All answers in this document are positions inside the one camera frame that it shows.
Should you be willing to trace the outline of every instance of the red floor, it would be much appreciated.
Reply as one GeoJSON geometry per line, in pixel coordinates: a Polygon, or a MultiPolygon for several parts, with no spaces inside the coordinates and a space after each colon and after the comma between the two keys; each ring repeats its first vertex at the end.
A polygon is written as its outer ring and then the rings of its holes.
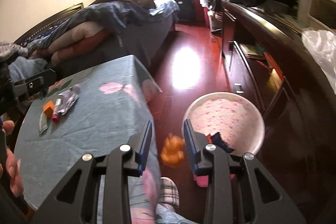
{"type": "MultiPolygon", "coordinates": [[[[229,91],[221,58],[221,38],[212,36],[207,27],[176,25],[177,35],[153,75],[163,93],[149,103],[155,120],[157,149],[160,153],[169,133],[182,136],[182,120],[189,105],[200,96],[229,91]]],[[[180,195],[179,213],[202,223],[206,188],[193,181],[186,158],[177,168],[160,162],[162,176],[170,177],[180,195]]]]}

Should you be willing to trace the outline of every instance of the plaid slipper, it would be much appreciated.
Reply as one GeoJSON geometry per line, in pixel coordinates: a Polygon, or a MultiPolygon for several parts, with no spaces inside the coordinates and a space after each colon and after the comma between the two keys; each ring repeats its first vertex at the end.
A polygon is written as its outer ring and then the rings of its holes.
{"type": "Polygon", "coordinates": [[[176,184],[170,178],[161,178],[159,203],[169,204],[174,209],[178,209],[180,206],[179,191],[176,184]]]}

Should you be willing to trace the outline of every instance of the black suitcase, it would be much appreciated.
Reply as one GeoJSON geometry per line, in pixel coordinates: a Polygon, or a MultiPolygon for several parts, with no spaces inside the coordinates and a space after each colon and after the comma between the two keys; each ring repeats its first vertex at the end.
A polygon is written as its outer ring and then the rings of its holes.
{"type": "Polygon", "coordinates": [[[196,12],[194,0],[175,0],[180,7],[178,13],[179,21],[195,21],[196,12]]]}

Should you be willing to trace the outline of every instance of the wooden headboard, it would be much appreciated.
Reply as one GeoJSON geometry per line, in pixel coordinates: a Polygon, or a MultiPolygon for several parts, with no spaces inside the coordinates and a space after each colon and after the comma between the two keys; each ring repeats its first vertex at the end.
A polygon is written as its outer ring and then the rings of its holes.
{"type": "Polygon", "coordinates": [[[61,20],[65,20],[70,18],[72,15],[74,15],[76,12],[78,12],[79,10],[83,9],[83,3],[74,5],[70,8],[67,8],[45,20],[43,20],[42,22],[40,22],[39,24],[37,24],[36,26],[34,26],[33,28],[31,28],[29,31],[27,31],[26,33],[24,33],[23,35],[21,35],[14,43],[15,44],[21,44],[22,42],[24,42],[26,39],[37,35],[40,32],[45,31],[46,29],[54,26],[56,23],[60,22],[61,20]]]}

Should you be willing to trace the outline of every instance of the metal screw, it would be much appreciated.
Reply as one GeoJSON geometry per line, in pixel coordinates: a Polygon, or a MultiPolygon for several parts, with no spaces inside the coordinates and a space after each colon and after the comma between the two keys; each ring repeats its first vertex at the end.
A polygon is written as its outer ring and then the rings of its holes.
{"type": "Polygon", "coordinates": [[[131,146],[128,145],[128,144],[123,144],[120,146],[120,150],[123,151],[123,152],[127,152],[129,150],[131,150],[131,146]]]}
{"type": "Polygon", "coordinates": [[[253,160],[254,155],[250,152],[247,152],[247,153],[244,154],[244,158],[246,158],[247,160],[253,160]]]}
{"type": "Polygon", "coordinates": [[[91,159],[92,159],[92,155],[89,154],[89,153],[84,154],[84,155],[82,156],[82,160],[83,160],[83,161],[89,161],[89,160],[91,160],[91,159]]]}
{"type": "Polygon", "coordinates": [[[206,149],[206,150],[209,150],[209,151],[213,151],[213,150],[216,149],[216,146],[215,146],[214,144],[212,144],[212,143],[209,143],[209,144],[207,144],[207,145],[205,146],[205,149],[206,149]]]}

